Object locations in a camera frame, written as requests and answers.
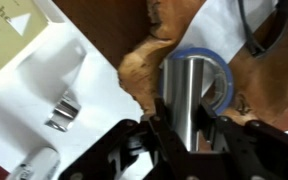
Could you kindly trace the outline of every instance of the screw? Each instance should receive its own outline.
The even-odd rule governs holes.
[[[188,176],[186,180],[199,180],[196,176]]]
[[[256,126],[256,127],[259,127],[259,126],[260,126],[260,123],[254,121],[254,122],[252,122],[252,125],[253,125],[253,126]]]
[[[221,120],[222,120],[222,121],[225,121],[225,122],[228,121],[227,117],[221,117]]]
[[[258,175],[254,175],[251,177],[251,180],[265,180],[263,177],[258,176]]]
[[[70,177],[70,180],[82,180],[83,179],[83,174],[82,173],[74,173]]]
[[[133,122],[131,122],[131,121],[127,121],[126,125],[127,125],[127,126],[133,126],[133,125],[134,125],[134,123],[133,123]]]
[[[160,118],[160,117],[158,117],[158,116],[154,116],[154,117],[153,117],[153,120],[154,120],[154,121],[160,121],[160,120],[161,120],[161,118]]]

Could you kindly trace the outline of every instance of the white plastic part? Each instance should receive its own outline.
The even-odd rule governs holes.
[[[58,153],[44,147],[29,154],[6,180],[49,180],[59,163]]]

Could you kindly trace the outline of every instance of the white paper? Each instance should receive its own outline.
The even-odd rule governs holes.
[[[0,86],[0,166],[9,172],[32,150],[49,146],[60,155],[60,166],[54,176],[57,179],[118,121],[125,118],[139,121],[142,115],[138,103],[120,88],[114,67],[60,14],[67,26]],[[82,108],[72,128],[63,133],[45,122],[74,80],[72,88]],[[142,176],[145,171],[145,167],[138,165],[132,168],[126,179]]]
[[[247,21],[255,31],[274,9],[276,0],[244,0]],[[245,43],[237,0],[207,0],[175,50],[202,47],[229,63]]]

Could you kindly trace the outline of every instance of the tape roll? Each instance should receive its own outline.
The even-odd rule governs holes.
[[[203,81],[208,80],[211,82],[209,84],[214,82],[215,85],[215,96],[210,106],[216,114],[221,114],[227,108],[233,96],[233,76],[229,66],[217,53],[206,48],[196,47],[177,51],[170,55],[168,60],[183,60],[187,58],[204,60],[204,71],[206,71],[203,73]],[[162,73],[159,83],[161,96],[163,96],[163,79]]]

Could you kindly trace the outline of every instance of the stainless steel tube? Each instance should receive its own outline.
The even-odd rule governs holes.
[[[188,151],[197,150],[196,112],[201,102],[204,60],[188,57],[164,62],[164,101],[170,126]]]

